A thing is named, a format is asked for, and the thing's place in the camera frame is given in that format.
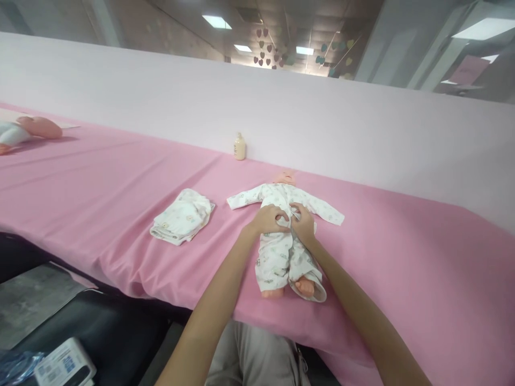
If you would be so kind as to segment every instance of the baby onesie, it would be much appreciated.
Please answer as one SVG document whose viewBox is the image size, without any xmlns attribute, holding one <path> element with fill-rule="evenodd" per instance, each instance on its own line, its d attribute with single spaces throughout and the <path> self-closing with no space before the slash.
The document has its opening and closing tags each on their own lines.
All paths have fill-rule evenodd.
<svg viewBox="0 0 515 386">
<path fill-rule="evenodd" d="M 30 137 L 31 135 L 20 125 L 13 122 L 0 121 L 0 144 L 14 147 Z"/>
<path fill-rule="evenodd" d="M 284 183 L 263 184 L 252 190 L 244 191 L 227 199 L 231 209 L 262 202 L 261 206 L 274 204 L 286 212 L 289 221 L 280 218 L 279 225 L 291 227 L 292 212 L 290 203 L 303 204 L 311 213 L 335 225 L 341 225 L 344 216 L 325 201 L 305 191 Z M 323 302 L 326 291 L 322 287 L 322 273 L 310 253 L 294 232 L 265 233 L 260 237 L 259 256 L 256 261 L 256 278 L 260 291 L 277 290 L 288 283 L 301 297 L 311 301 Z M 295 286 L 302 276 L 315 283 L 315 295 L 305 298 Z"/>
<path fill-rule="evenodd" d="M 184 189 L 166 210 L 154 218 L 150 234 L 179 246 L 208 223 L 215 205 L 193 189 Z"/>
</svg>

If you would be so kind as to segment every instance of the baby doll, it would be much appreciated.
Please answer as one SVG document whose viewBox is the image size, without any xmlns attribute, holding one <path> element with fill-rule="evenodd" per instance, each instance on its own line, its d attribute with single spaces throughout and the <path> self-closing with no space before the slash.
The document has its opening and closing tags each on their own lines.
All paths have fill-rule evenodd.
<svg viewBox="0 0 515 386">
<path fill-rule="evenodd" d="M 45 139 L 58 139 L 63 130 L 54 122 L 43 117 L 18 118 L 17 123 L 0 121 L 0 155 L 8 153 L 13 147 L 32 136 Z"/>
<path fill-rule="evenodd" d="M 303 204 L 310 212 L 318 214 L 325 221 L 340 225 L 344 216 L 326 202 L 295 187 L 292 173 L 283 172 L 272 184 L 263 184 L 227 199 L 231 209 L 262 202 L 261 206 L 274 204 L 284 210 L 290 221 L 278 219 L 278 224 L 291 226 L 290 203 Z M 261 294 L 265 298 L 279 298 L 284 287 L 291 288 L 302 298 L 323 302 L 326 291 L 322 287 L 322 273 L 300 242 L 295 232 L 266 233 L 260 237 L 259 256 L 256 261 L 256 278 Z"/>
</svg>

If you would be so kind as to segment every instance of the fluorescent light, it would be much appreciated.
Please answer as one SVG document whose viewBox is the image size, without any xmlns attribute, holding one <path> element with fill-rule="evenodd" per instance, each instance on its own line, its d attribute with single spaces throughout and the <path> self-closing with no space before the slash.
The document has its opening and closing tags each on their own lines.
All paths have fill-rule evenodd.
<svg viewBox="0 0 515 386">
<path fill-rule="evenodd" d="M 222 19 L 220 16 L 206 16 L 202 15 L 206 21 L 211 24 L 214 28 L 219 29 L 232 29 L 229 24 L 227 24 L 227 21 Z"/>
<path fill-rule="evenodd" d="M 252 52 L 249 46 L 240 46 L 239 44 L 234 45 L 238 51 Z"/>
<path fill-rule="evenodd" d="M 486 40 L 515 28 L 515 20 L 486 18 L 453 36 L 458 39 Z"/>
<path fill-rule="evenodd" d="M 497 59 L 499 55 L 492 55 L 492 56 L 483 56 L 481 59 L 485 59 L 487 61 L 490 61 L 490 64 L 494 62 L 495 59 Z"/>
<path fill-rule="evenodd" d="M 313 48 L 297 47 L 297 54 L 301 55 L 313 55 L 315 50 Z"/>
</svg>

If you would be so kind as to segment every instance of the blue plastic bag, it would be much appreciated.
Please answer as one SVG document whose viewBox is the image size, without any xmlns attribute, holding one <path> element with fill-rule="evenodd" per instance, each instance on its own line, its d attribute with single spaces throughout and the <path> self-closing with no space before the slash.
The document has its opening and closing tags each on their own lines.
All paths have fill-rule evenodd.
<svg viewBox="0 0 515 386">
<path fill-rule="evenodd" d="M 34 373 L 44 353 L 0 350 L 0 386 L 16 386 Z"/>
</svg>

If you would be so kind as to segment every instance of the gray trousers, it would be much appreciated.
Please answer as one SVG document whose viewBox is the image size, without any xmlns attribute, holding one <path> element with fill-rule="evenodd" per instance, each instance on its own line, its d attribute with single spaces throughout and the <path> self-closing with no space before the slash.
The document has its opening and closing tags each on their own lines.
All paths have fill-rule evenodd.
<svg viewBox="0 0 515 386">
<path fill-rule="evenodd" d="M 294 342 L 230 320 L 216 347 L 205 386 L 310 386 Z"/>
</svg>

